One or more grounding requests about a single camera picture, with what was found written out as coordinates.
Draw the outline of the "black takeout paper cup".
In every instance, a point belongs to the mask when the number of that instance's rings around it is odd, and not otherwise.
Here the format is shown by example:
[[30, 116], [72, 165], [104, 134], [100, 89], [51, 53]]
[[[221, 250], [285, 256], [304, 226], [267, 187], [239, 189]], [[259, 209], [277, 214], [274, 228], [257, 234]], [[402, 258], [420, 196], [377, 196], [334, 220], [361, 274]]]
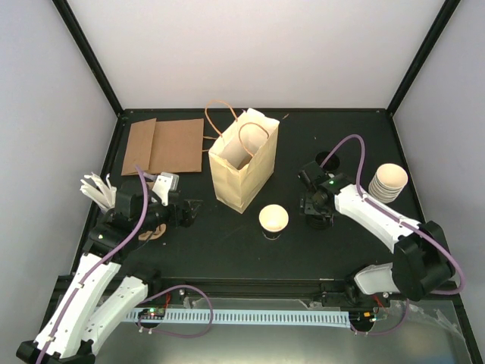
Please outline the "black takeout paper cup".
[[258, 222], [266, 239], [277, 240], [289, 223], [289, 214], [280, 205], [267, 205], [259, 212]]

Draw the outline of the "cream paper bag with handles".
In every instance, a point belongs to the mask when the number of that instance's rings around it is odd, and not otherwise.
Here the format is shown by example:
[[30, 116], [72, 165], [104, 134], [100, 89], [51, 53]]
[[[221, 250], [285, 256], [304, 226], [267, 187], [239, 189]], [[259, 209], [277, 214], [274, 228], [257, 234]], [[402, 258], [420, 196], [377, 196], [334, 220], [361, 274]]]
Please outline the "cream paper bag with handles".
[[280, 122], [248, 108], [237, 115], [229, 108], [233, 122], [221, 131], [205, 109], [205, 117], [218, 138], [208, 150], [215, 196], [242, 214], [274, 173]]

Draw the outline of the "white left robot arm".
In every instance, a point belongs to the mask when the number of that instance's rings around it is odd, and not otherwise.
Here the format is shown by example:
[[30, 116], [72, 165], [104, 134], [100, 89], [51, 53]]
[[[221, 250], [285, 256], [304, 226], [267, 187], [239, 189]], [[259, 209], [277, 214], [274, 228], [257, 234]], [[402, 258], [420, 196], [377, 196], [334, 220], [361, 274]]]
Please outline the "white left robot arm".
[[17, 357], [25, 363], [93, 363], [102, 345], [126, 315], [163, 291], [154, 268], [127, 272], [106, 301], [99, 300], [128, 255], [162, 226], [189, 227], [202, 201], [182, 199], [175, 174], [153, 184], [129, 180], [115, 194], [114, 206], [89, 232], [77, 271], [55, 313], [34, 340], [24, 341]]

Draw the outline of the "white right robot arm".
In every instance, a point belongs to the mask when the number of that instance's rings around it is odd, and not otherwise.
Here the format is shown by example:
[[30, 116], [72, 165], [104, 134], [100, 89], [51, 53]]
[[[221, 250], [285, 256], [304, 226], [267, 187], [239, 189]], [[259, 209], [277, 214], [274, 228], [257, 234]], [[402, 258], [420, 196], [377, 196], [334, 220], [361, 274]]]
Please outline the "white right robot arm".
[[358, 190], [345, 174], [333, 175], [316, 162], [298, 173], [306, 191], [300, 212], [315, 229], [333, 226], [337, 214], [372, 233], [392, 254], [382, 265], [369, 265], [352, 274], [344, 287], [346, 300], [363, 305], [376, 293], [400, 293], [419, 301], [455, 275], [443, 229], [435, 222], [406, 218]]

